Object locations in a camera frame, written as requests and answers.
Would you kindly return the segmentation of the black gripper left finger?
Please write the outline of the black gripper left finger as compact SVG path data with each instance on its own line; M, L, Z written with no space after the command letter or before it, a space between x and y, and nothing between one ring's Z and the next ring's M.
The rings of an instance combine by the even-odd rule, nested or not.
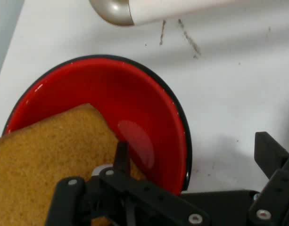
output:
M146 180L130 175L129 146L117 145L112 167L85 181L61 179L55 188L45 225L89 226L106 217L115 226L208 226L207 213Z

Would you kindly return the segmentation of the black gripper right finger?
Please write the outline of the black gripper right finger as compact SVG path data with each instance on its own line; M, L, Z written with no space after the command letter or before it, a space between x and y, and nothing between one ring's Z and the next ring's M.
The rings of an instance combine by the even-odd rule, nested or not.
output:
M289 226L289 153L267 132L257 132L254 159L269 181L249 208L248 224Z

